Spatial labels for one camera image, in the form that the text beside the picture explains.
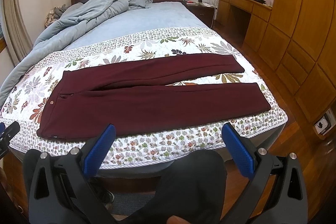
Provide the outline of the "dark wooden nightstand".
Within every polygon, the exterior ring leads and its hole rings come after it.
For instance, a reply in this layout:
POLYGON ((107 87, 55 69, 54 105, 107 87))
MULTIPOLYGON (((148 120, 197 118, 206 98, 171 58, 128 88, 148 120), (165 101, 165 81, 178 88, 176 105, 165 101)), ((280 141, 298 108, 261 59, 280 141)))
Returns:
POLYGON ((215 20, 216 8, 214 6, 205 5, 204 3, 194 3, 182 1, 182 4, 193 13, 207 27, 212 28, 215 20))

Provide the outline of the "side window curtain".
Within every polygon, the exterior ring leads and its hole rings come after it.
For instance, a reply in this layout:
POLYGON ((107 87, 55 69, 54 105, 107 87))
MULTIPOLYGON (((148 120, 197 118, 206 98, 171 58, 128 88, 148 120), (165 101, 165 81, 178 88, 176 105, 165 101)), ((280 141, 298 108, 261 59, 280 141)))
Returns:
POLYGON ((19 0, 1 0, 1 23, 9 56, 16 66, 33 48, 33 42, 23 21, 19 0))

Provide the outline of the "wooden desk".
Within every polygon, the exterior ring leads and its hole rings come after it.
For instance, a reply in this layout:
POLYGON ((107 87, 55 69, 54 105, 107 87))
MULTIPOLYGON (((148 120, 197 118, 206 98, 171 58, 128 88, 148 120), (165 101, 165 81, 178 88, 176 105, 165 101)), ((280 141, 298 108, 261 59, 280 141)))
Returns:
POLYGON ((219 0, 216 27, 258 51, 272 9, 255 0, 219 0))

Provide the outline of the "light blue pillow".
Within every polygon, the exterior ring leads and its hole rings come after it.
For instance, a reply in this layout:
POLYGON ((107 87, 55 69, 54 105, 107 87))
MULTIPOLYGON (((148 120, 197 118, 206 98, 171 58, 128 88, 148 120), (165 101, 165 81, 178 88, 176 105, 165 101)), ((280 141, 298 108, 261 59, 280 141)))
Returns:
POLYGON ((147 9, 153 3, 153 0, 127 0, 129 10, 147 9))

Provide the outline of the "light blue bed sheet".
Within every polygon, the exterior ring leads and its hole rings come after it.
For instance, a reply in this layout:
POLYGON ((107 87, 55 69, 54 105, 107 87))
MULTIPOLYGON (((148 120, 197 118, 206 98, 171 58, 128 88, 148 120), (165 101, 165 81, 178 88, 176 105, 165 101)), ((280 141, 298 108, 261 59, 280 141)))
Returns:
POLYGON ((137 32, 169 27, 206 27, 180 2, 152 3, 116 15, 65 47, 72 50, 137 32))

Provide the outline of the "wooden wardrobe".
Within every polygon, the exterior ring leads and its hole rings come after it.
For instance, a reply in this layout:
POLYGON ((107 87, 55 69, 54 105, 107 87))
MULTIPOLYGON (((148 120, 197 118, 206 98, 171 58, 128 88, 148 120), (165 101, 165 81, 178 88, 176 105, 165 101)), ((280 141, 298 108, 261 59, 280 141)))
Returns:
POLYGON ((311 127, 335 107, 335 0, 274 0, 257 53, 311 127))

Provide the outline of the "black trouser leg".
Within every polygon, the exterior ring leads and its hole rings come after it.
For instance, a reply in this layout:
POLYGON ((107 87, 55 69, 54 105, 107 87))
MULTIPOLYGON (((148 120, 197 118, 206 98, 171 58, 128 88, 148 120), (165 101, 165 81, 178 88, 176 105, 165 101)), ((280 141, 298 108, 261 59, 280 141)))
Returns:
POLYGON ((165 169, 154 197, 122 223, 218 223, 226 178, 217 152, 192 152, 165 169))

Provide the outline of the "light blue comforter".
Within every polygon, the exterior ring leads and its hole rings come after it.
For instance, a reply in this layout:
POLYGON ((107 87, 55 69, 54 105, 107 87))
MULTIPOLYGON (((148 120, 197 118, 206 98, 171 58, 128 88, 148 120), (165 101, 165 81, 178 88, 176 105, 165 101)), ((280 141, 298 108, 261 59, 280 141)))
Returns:
POLYGON ((61 51, 106 20, 125 12, 128 0, 89 0, 47 27, 31 52, 11 71, 1 86, 1 105, 26 72, 49 54, 61 51))

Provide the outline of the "maroon pants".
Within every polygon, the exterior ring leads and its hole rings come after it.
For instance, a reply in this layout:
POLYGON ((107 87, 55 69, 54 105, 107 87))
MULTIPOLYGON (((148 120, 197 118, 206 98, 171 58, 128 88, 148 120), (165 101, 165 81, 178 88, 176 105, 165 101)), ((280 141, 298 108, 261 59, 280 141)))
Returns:
POLYGON ((231 55, 197 53, 66 71, 46 102, 37 134, 82 141, 113 125, 118 136, 193 127, 270 110, 256 83, 181 85, 242 73, 231 55))

